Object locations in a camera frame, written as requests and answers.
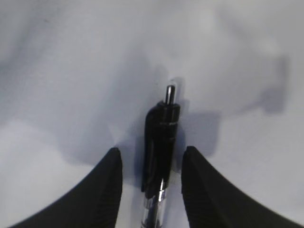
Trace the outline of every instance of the black object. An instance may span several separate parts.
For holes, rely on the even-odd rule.
[[[69,193],[12,228],[114,228],[122,180],[120,152],[112,148]]]
[[[237,189],[195,147],[183,156],[181,182],[191,228],[301,228]]]
[[[166,192],[169,184],[173,147],[180,116],[174,103],[175,86],[167,86],[164,101],[146,116],[145,159],[142,191],[145,192],[143,228],[162,226]]]

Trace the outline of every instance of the white surface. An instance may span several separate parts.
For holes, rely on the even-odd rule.
[[[0,227],[43,209],[110,147],[117,227],[140,223],[143,125],[165,83],[183,107],[166,227],[187,227],[194,145],[236,186],[304,224],[302,0],[2,0]]]

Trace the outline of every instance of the pen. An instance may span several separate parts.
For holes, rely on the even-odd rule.
[[[141,228],[161,228],[169,184],[173,147],[181,107],[175,104],[176,86],[153,107],[145,122],[145,158],[142,176],[144,209]]]

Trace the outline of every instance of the clear pen barrel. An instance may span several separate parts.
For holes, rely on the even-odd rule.
[[[165,207],[166,190],[161,190],[153,198],[145,197],[141,228],[162,228]]]

